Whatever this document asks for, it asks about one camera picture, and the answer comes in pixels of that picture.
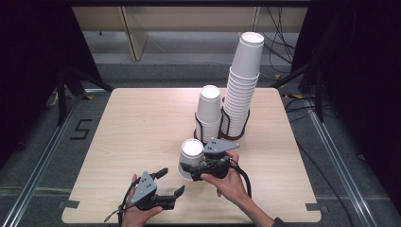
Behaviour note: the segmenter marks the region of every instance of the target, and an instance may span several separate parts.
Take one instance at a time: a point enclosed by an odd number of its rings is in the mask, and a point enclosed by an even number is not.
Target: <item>black tape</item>
[[[307,211],[321,210],[321,206],[318,203],[306,203],[305,206]]]
[[[79,201],[61,201],[59,203],[59,208],[68,207],[68,208],[77,209],[78,206],[79,206]]]

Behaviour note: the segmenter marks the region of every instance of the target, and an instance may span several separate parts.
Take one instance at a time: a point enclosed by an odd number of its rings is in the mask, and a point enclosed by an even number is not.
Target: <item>paper cup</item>
[[[188,181],[193,181],[189,172],[183,171],[181,163],[191,166],[198,166],[204,159],[203,143],[197,139],[187,139],[181,146],[180,160],[178,163],[178,173]]]
[[[213,85],[201,89],[197,117],[204,123],[214,123],[221,118],[220,90]]]
[[[243,78],[254,78],[259,73],[264,37],[258,33],[245,32],[236,48],[232,64],[233,72]]]

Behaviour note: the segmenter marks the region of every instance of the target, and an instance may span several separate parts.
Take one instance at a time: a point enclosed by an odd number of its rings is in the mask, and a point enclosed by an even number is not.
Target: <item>cup rim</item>
[[[251,36],[257,38],[258,41],[255,42],[255,41],[252,41],[251,39],[247,39],[248,37],[251,37]],[[260,47],[265,42],[265,38],[259,33],[248,31],[248,32],[244,32],[241,34],[240,41],[243,44],[250,46],[250,47]]]
[[[207,96],[204,96],[204,95],[203,95],[203,91],[206,90],[206,89],[209,89],[209,88],[215,89],[215,90],[218,92],[218,95],[217,95],[216,97],[207,97]],[[211,84],[205,85],[205,86],[203,86],[203,87],[201,88],[201,90],[200,90],[200,97],[202,97],[202,98],[203,98],[204,100],[206,100],[206,101],[214,101],[214,100],[220,98],[220,89],[219,89],[217,86],[215,86],[215,85],[211,85]]]
[[[183,147],[183,146],[184,146],[184,144],[185,144],[186,142],[189,142],[189,141],[196,142],[196,143],[198,143],[198,144],[200,145],[201,150],[200,150],[199,153],[191,155],[191,154],[188,154],[188,153],[186,153],[186,152],[184,151],[184,147]],[[181,153],[182,153],[183,156],[185,156],[185,157],[188,158],[188,159],[196,159],[196,158],[199,158],[199,157],[202,156],[202,154],[203,154],[202,150],[203,150],[203,143],[202,143],[200,140],[195,139],[195,138],[186,139],[186,140],[183,141],[183,144],[181,145]]]

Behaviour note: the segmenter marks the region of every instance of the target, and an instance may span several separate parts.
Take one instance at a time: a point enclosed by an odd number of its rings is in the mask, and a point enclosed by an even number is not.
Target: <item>black cable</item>
[[[265,32],[262,32],[262,33],[263,33],[263,35],[265,36],[266,39],[268,39],[268,40],[271,41],[271,42],[274,42],[275,44],[286,45],[286,46],[288,46],[288,48],[295,49],[295,47],[292,46],[292,45],[290,45],[290,44],[279,43],[279,42],[274,41],[274,40],[272,40],[271,38],[269,38],[269,37],[265,34]]]
[[[237,171],[240,175],[242,175],[242,177],[245,180],[245,184],[247,185],[248,196],[251,198],[252,197],[251,181],[250,178],[248,177],[248,174],[241,167],[239,167],[238,162],[234,161],[233,159],[230,159],[230,161],[233,161],[236,164],[236,166],[229,165],[229,167],[235,169],[235,171]]]
[[[128,208],[124,208],[124,206],[126,205],[126,201],[127,201],[128,195],[130,194],[131,190],[139,183],[140,180],[141,180],[141,178],[138,178],[138,179],[136,179],[136,181],[131,183],[129,189],[127,190],[126,195],[124,196],[123,201],[121,202],[121,205],[118,206],[117,210],[113,211],[109,216],[107,216],[104,219],[104,222],[107,222],[113,214],[117,213],[117,215],[118,215],[118,225],[121,226],[121,223],[123,221],[124,212],[134,206],[134,205],[132,205],[132,206],[130,206]]]
[[[292,54],[292,52],[291,52],[291,51],[289,50],[289,48],[288,48],[289,44],[287,44],[287,42],[286,42],[286,40],[285,40],[285,38],[284,38],[283,27],[282,27],[282,24],[281,24],[281,15],[282,15],[283,8],[282,8],[282,7],[279,7],[279,8],[278,8],[278,24],[276,24],[276,21],[274,20],[272,14],[271,14],[271,12],[270,12],[269,7],[267,7],[267,10],[268,10],[269,16],[271,17],[271,20],[273,21],[274,27],[276,28],[276,32],[275,32],[275,35],[274,35],[272,44],[276,43],[275,37],[278,35],[278,37],[279,37],[279,38],[281,39],[281,41],[283,42],[283,45],[284,45],[285,50],[286,50],[286,52],[287,52],[287,54],[288,54],[288,57],[290,58],[289,61],[292,62],[293,54]]]
[[[300,148],[300,150],[304,153],[304,155],[306,155],[306,157],[309,159],[309,161],[316,167],[316,169],[319,171],[319,173],[322,175],[322,177],[324,178],[324,180],[327,182],[328,186],[330,187],[330,189],[333,191],[334,195],[337,197],[337,199],[339,200],[342,208],[345,211],[346,216],[348,217],[348,220],[350,221],[350,224],[352,227],[354,227],[354,222],[352,221],[351,218],[351,214],[349,213],[347,207],[345,206],[344,202],[342,201],[342,199],[340,198],[339,193],[336,191],[336,189],[334,189],[334,186],[328,181],[327,177],[324,175],[322,169],[318,166],[318,164],[312,159],[312,157],[304,150],[304,148],[301,146],[301,144],[298,142],[298,140],[295,140],[298,148]]]
[[[292,119],[292,120],[290,120],[289,122],[294,122],[294,121],[297,121],[297,120],[304,119],[305,117],[307,117],[307,116],[309,116],[309,115],[310,115],[310,113],[307,113],[306,115],[301,116],[301,117],[298,117],[298,118],[295,118],[295,119]]]
[[[295,102],[295,101],[298,101],[298,100],[306,100],[306,99],[313,99],[313,98],[315,98],[315,97],[301,97],[301,98],[295,98],[295,99],[291,100],[289,103],[287,103],[287,105],[286,105],[286,107],[284,108],[284,110],[286,110],[286,109],[288,108],[288,106],[289,106],[291,103]]]

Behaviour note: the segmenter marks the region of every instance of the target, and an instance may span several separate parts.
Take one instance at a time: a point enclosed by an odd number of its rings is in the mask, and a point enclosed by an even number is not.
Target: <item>stack of paper cups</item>
[[[220,90],[214,85],[201,89],[196,117],[196,138],[207,144],[218,137],[221,122]]]
[[[221,132],[229,137],[238,137],[248,119],[253,92],[259,78],[263,42],[263,36],[254,32],[243,33],[239,40],[224,98],[223,110],[227,115],[223,116],[221,124]]]

